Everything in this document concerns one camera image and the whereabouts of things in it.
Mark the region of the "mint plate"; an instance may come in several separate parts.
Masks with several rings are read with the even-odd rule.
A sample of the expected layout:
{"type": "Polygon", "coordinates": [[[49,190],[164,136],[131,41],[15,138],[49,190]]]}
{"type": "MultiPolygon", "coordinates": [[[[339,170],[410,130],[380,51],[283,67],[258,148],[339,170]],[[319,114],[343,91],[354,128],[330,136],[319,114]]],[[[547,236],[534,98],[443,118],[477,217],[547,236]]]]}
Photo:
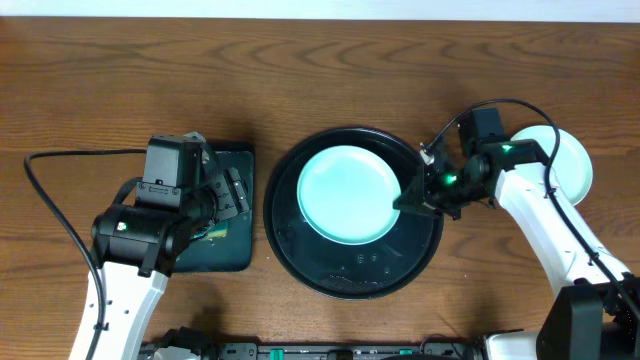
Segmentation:
{"type": "Polygon", "coordinates": [[[385,236],[400,212],[397,175],[371,150],[333,146],[313,155],[302,167],[296,197],[305,221],[322,237],[341,245],[361,246],[385,236]]]}
{"type": "MultiPolygon", "coordinates": [[[[559,150],[552,167],[563,192],[572,205],[577,205],[590,191],[593,166],[587,150],[573,135],[562,129],[559,133],[559,150]]],[[[551,126],[535,125],[520,130],[511,140],[535,140],[551,156],[556,136],[551,126]]]]}

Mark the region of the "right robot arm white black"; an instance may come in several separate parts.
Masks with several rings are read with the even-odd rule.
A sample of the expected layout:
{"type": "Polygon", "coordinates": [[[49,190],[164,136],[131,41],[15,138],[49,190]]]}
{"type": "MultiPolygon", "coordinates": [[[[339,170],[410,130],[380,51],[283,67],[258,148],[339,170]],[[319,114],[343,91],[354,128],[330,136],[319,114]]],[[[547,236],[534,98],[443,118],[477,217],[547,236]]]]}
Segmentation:
{"type": "Polygon", "coordinates": [[[485,359],[636,359],[639,279],[597,239],[534,140],[485,143],[455,169],[442,159],[418,168],[394,207],[457,219],[469,203],[497,202],[524,233],[555,301],[537,332],[485,336],[485,359]]]}

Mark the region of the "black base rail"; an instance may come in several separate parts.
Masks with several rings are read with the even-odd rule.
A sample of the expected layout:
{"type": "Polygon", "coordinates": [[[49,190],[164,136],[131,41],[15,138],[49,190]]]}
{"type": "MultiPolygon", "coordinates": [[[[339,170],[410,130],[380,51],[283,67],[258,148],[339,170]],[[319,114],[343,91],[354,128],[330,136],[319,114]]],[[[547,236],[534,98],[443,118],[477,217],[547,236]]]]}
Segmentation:
{"type": "Polygon", "coordinates": [[[507,360],[535,359],[535,332],[510,330],[482,335],[473,341],[442,334],[427,336],[420,344],[259,344],[214,342],[205,334],[180,328],[160,340],[141,346],[138,360],[507,360]]]}

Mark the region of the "black rectangular tray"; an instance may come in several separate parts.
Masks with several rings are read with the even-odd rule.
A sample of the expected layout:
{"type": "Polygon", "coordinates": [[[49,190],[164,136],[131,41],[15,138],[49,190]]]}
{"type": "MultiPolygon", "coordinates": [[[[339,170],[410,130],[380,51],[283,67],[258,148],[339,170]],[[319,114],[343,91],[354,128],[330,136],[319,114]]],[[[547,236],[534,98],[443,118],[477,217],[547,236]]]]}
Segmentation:
{"type": "Polygon", "coordinates": [[[220,172],[235,167],[240,172],[249,194],[250,210],[220,222],[228,224],[224,238],[196,238],[178,257],[175,273],[237,272],[247,268],[252,255],[255,149],[246,142],[209,142],[219,158],[220,172]]]}

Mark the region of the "green yellow sponge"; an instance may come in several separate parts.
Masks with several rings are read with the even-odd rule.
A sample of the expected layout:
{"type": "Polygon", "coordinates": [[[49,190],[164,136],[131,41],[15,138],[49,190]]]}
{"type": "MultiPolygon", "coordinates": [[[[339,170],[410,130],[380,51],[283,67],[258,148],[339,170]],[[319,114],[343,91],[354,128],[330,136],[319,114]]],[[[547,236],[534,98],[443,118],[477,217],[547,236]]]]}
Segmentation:
{"type": "Polygon", "coordinates": [[[212,228],[210,228],[205,236],[204,239],[205,240],[211,240],[211,239],[215,239],[215,238],[224,238],[226,237],[228,234],[228,224],[227,223],[220,223],[212,228]]]}

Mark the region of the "black round tray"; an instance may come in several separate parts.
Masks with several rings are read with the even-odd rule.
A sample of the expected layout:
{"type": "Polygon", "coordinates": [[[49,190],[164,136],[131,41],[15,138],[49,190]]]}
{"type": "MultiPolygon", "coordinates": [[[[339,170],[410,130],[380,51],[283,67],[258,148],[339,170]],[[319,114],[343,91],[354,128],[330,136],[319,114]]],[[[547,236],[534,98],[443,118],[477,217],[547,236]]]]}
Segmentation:
{"type": "Polygon", "coordinates": [[[401,139],[372,128],[335,128],[317,133],[286,153],[269,179],[264,197],[264,227],[282,266],[296,280],[324,295],[372,299],[393,293],[415,279],[433,258],[444,219],[400,212],[381,239],[361,246],[334,243],[314,231],[297,203],[303,165],[319,151],[352,145],[388,162],[404,191],[419,168],[417,153],[401,139]]]}

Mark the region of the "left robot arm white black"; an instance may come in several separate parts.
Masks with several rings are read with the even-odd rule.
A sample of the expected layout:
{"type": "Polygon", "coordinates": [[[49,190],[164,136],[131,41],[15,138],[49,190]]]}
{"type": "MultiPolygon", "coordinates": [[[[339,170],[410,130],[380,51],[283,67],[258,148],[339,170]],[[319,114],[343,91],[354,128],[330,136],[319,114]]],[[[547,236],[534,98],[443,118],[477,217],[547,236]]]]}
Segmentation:
{"type": "Polygon", "coordinates": [[[149,166],[94,221],[92,256],[73,359],[134,359],[174,273],[235,272],[252,251],[253,169],[149,166]]]}

